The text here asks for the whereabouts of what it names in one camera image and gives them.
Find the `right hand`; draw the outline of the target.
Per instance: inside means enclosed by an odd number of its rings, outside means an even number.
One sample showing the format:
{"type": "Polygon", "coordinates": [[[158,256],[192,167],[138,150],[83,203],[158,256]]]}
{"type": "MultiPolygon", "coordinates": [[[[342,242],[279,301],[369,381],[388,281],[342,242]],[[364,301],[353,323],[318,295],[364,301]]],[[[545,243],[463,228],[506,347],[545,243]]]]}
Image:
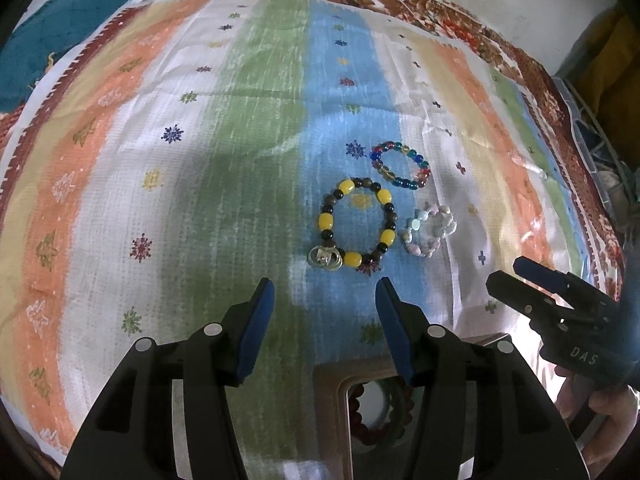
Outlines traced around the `right hand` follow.
{"type": "Polygon", "coordinates": [[[614,460],[636,426],[639,393],[628,386],[595,391],[589,407],[605,417],[603,425],[582,449],[590,476],[596,478],[614,460]]]}

